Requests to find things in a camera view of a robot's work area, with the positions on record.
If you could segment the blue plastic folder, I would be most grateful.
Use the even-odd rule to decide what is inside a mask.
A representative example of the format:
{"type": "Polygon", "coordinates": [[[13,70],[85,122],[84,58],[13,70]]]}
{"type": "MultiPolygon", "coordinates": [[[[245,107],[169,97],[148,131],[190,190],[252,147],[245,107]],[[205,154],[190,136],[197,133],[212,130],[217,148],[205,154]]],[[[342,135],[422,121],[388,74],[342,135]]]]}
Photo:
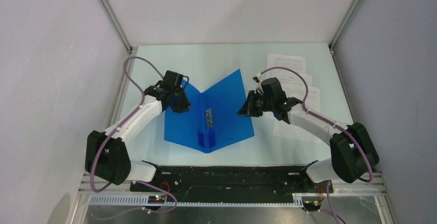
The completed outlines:
{"type": "Polygon", "coordinates": [[[185,80],[182,83],[186,85],[190,110],[165,112],[165,141],[211,153],[255,135],[251,118],[237,115],[246,101],[240,70],[204,92],[185,80]]]}

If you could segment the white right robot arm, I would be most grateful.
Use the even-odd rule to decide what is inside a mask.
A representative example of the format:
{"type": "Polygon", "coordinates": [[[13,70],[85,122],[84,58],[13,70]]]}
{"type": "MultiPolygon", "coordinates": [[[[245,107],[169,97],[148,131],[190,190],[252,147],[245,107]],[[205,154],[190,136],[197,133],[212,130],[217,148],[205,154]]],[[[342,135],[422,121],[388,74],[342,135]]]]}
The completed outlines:
{"type": "Polygon", "coordinates": [[[312,192],[320,182],[333,179],[346,183],[364,181],[365,173],[369,174],[367,181],[372,181],[372,169],[380,158],[363,124],[333,121],[312,111],[303,100],[287,97],[276,78],[266,79],[256,90],[249,91],[237,114],[261,117],[267,112],[280,122],[304,129],[330,148],[329,159],[312,162],[300,171],[299,185],[304,191],[312,192]]]}

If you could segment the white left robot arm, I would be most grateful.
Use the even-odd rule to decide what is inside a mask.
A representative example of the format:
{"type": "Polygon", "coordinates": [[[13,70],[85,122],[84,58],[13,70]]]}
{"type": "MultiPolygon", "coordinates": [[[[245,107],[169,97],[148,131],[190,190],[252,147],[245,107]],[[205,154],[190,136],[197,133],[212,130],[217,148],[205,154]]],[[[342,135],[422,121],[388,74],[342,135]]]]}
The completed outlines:
{"type": "Polygon", "coordinates": [[[92,131],[87,137],[85,170],[111,184],[126,180],[142,181],[150,191],[162,186],[157,165],[130,158],[129,145],[145,126],[170,108],[174,113],[187,112],[190,103],[185,92],[189,78],[166,71],[155,85],[141,90],[141,99],[125,117],[104,131],[92,131]]]}

